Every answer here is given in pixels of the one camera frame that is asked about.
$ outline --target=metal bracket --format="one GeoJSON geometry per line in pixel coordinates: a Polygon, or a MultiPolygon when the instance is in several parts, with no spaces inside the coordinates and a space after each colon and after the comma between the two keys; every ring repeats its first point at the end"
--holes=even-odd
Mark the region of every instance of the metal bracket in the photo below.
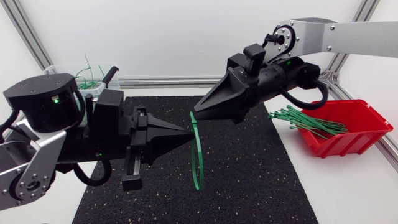
{"type": "Polygon", "coordinates": [[[331,70],[325,70],[319,75],[319,80],[328,86],[338,84],[338,72],[332,72],[331,70]]]}
{"type": "Polygon", "coordinates": [[[31,139],[31,145],[37,150],[26,170],[14,187],[16,197],[24,204],[31,203],[45,195],[55,170],[66,131],[38,133],[34,131],[26,119],[17,123],[31,139]]]}

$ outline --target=green cable tie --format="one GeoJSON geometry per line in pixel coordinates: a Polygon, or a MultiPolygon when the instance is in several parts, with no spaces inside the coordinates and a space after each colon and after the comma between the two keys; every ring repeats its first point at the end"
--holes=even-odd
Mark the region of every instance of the green cable tie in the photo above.
{"type": "Polygon", "coordinates": [[[99,66],[99,69],[101,70],[102,76],[105,78],[105,75],[104,75],[104,72],[102,71],[101,66],[100,65],[98,65],[98,66],[99,66]]]}
{"type": "Polygon", "coordinates": [[[191,116],[192,122],[192,130],[195,133],[195,139],[191,141],[191,160],[192,160],[192,176],[193,176],[193,183],[195,184],[195,188],[197,190],[203,190],[204,182],[205,182],[205,173],[203,170],[203,156],[201,153],[201,146],[200,146],[200,137],[198,132],[197,121],[195,117],[193,117],[192,111],[189,112],[191,116]],[[195,148],[198,149],[198,160],[199,160],[199,178],[200,182],[198,182],[197,171],[196,171],[196,162],[195,162],[195,148]]]}

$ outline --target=black cable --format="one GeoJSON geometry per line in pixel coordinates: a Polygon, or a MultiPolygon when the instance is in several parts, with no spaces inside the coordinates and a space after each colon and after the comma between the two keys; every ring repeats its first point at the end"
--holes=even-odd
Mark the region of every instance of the black cable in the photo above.
{"type": "Polygon", "coordinates": [[[2,136],[2,134],[4,133],[4,131],[11,127],[11,125],[13,124],[13,122],[17,119],[19,114],[19,110],[14,111],[12,110],[11,116],[7,119],[6,122],[4,122],[4,124],[2,124],[2,126],[0,126],[0,143],[4,143],[4,138],[2,136]]]}
{"type": "Polygon", "coordinates": [[[15,131],[16,133],[18,133],[18,134],[24,136],[24,137],[29,138],[29,137],[23,132],[23,130],[21,130],[21,129],[18,128],[18,127],[10,126],[10,127],[8,127],[8,128],[11,129],[11,130],[13,130],[13,131],[15,131]]]}
{"type": "Polygon", "coordinates": [[[99,180],[93,180],[93,179],[87,177],[86,174],[80,168],[79,164],[77,164],[77,163],[72,163],[72,168],[73,168],[73,171],[75,172],[77,178],[79,178],[79,180],[81,180],[84,184],[92,186],[92,187],[97,187],[97,186],[105,184],[109,180],[109,178],[111,178],[111,174],[112,174],[111,162],[109,160],[103,160],[101,162],[102,162],[102,165],[104,166],[104,176],[102,176],[102,178],[100,178],[99,180]]]}
{"type": "Polygon", "coordinates": [[[304,103],[304,102],[294,98],[284,88],[282,88],[280,90],[280,92],[282,93],[282,95],[284,97],[286,97],[295,106],[298,106],[299,108],[303,108],[306,110],[315,110],[315,109],[321,108],[326,103],[326,101],[328,100],[328,97],[329,97],[329,92],[328,92],[328,87],[324,83],[322,83],[319,80],[314,80],[314,82],[315,82],[316,86],[318,87],[318,89],[322,93],[322,100],[319,101],[318,103],[304,103]]]}
{"type": "Polygon", "coordinates": [[[73,125],[71,125],[66,130],[79,126],[79,124],[83,121],[83,118],[85,117],[86,105],[85,105],[85,101],[83,99],[83,96],[81,95],[79,90],[77,90],[75,93],[76,93],[76,96],[77,96],[77,98],[79,100],[79,104],[80,104],[80,117],[79,117],[78,121],[76,121],[73,125]]]}

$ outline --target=white wall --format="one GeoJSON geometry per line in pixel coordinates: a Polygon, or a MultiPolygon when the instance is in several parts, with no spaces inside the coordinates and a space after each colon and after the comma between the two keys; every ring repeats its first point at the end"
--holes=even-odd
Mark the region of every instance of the white wall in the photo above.
{"type": "MultiPolygon", "coordinates": [[[[398,1],[382,0],[371,21],[398,21],[397,8],[398,1]]],[[[380,39],[374,44],[388,43],[380,39]]],[[[350,55],[340,71],[340,83],[352,97],[368,102],[395,127],[391,136],[398,142],[398,58],[350,55]]]]}
{"type": "Polygon", "coordinates": [[[41,72],[3,6],[0,6],[1,124],[11,115],[11,108],[2,92],[25,78],[40,75],[41,72]]]}
{"type": "MultiPolygon", "coordinates": [[[[53,63],[116,62],[119,77],[222,77],[284,19],[352,20],[361,0],[20,0],[53,63]]],[[[325,68],[332,54],[306,57],[325,68]]]]}

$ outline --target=green zip tie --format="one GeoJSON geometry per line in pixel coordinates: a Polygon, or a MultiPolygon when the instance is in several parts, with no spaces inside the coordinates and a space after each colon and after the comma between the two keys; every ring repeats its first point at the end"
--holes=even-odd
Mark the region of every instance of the green zip tie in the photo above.
{"type": "Polygon", "coordinates": [[[316,130],[324,131],[334,136],[348,132],[348,129],[346,129],[346,126],[342,123],[310,117],[290,105],[287,105],[287,110],[281,108],[280,111],[269,113],[268,118],[277,118],[284,121],[289,121],[290,124],[296,125],[296,127],[291,126],[291,129],[303,128],[325,139],[328,138],[316,132],[316,130]]]}
{"type": "Polygon", "coordinates": [[[99,69],[101,70],[102,76],[104,76],[104,78],[105,78],[105,75],[104,75],[104,72],[102,71],[101,66],[100,65],[98,65],[98,66],[99,66],[99,69]]]}
{"type": "Polygon", "coordinates": [[[192,131],[195,133],[195,139],[191,141],[191,162],[192,162],[192,176],[193,176],[193,183],[195,184],[195,188],[197,190],[203,190],[204,182],[205,182],[205,173],[203,170],[203,156],[201,154],[201,146],[200,146],[200,137],[198,132],[197,121],[193,117],[192,111],[189,112],[192,121],[192,131]],[[198,182],[197,171],[196,171],[196,162],[195,162],[195,148],[198,149],[198,160],[199,160],[199,179],[198,182]]]}

